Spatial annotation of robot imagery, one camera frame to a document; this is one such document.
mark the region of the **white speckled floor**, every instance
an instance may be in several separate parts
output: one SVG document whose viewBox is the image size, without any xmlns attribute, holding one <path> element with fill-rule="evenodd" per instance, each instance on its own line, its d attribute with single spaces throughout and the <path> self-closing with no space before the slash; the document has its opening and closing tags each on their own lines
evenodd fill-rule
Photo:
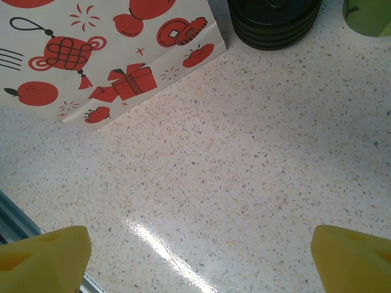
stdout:
<svg viewBox="0 0 391 293">
<path fill-rule="evenodd" d="M 351 39 L 330 0 L 260 52 L 211 2 L 228 52 L 98 132 L 0 108 L 0 189 L 88 227 L 108 292 L 322 292 L 317 225 L 391 238 L 391 43 Z"/>
</svg>

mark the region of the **red sparkle illustration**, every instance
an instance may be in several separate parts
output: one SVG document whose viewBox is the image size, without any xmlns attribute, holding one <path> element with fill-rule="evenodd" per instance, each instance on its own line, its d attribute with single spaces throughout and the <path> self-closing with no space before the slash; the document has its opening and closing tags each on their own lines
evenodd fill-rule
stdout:
<svg viewBox="0 0 391 293">
<path fill-rule="evenodd" d="M 171 67 L 170 70 L 164 70 L 164 74 L 162 74 L 160 77 L 162 78 L 161 80 L 165 80 L 166 78 L 169 79 L 169 81 L 175 77 L 177 77 L 178 75 L 176 74 L 176 72 L 179 71 L 179 69 L 175 69 L 174 66 Z"/>
<path fill-rule="evenodd" d="M 94 8 L 93 5 L 90 5 L 90 6 L 87 7 L 86 14 L 83 14 L 79 4 L 76 6 L 76 8 L 77 8 L 78 12 L 80 13 L 80 15 L 71 14 L 70 17 L 79 18 L 80 20 L 72 22 L 71 26 L 74 26 L 74 25 L 76 25 L 78 23 L 81 23 L 82 24 L 81 25 L 81 29 L 83 30 L 83 32 L 86 32 L 86 24 L 89 24 L 92 27 L 96 27 L 97 26 L 96 24 L 94 24 L 92 22 L 92 20 L 100 20 L 100 18 L 97 17 L 97 16 L 89 16 L 89 13 L 90 13 L 91 9 Z"/>
<path fill-rule="evenodd" d="M 69 104 L 64 101 L 64 105 L 65 106 L 60 106 L 61 112 L 70 112 L 72 109 L 77 109 L 80 106 L 80 104 L 75 103 L 75 101 L 72 101 Z"/>
<path fill-rule="evenodd" d="M 137 53 L 140 53 L 141 56 L 144 56 L 144 53 L 143 53 L 143 50 L 144 50 L 144 49 L 145 49 L 145 48 L 142 48 L 142 49 L 138 48 Z"/>
</svg>

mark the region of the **paper bag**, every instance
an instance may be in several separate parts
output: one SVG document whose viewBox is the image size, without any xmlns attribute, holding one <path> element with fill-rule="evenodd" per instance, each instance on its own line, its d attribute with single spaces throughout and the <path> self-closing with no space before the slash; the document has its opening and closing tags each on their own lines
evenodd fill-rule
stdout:
<svg viewBox="0 0 391 293">
<path fill-rule="evenodd" d="M 206 0 L 0 0 L 0 104 L 97 129 L 225 50 Z"/>
</svg>

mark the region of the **black stacked container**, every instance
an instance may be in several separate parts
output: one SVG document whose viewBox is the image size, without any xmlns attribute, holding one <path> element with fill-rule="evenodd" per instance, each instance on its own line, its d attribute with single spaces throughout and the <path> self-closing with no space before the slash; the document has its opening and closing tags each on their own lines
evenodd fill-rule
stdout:
<svg viewBox="0 0 391 293">
<path fill-rule="evenodd" d="M 247 45 L 260 50 L 284 49 L 312 27 L 321 0 L 228 0 L 233 28 Z"/>
</svg>

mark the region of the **green cup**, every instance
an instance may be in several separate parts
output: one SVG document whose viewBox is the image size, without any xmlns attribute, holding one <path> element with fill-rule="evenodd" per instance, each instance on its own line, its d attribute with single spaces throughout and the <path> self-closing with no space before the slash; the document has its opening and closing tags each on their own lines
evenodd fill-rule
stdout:
<svg viewBox="0 0 391 293">
<path fill-rule="evenodd" d="M 345 0 L 343 17 L 360 35 L 370 38 L 391 36 L 391 0 Z"/>
</svg>

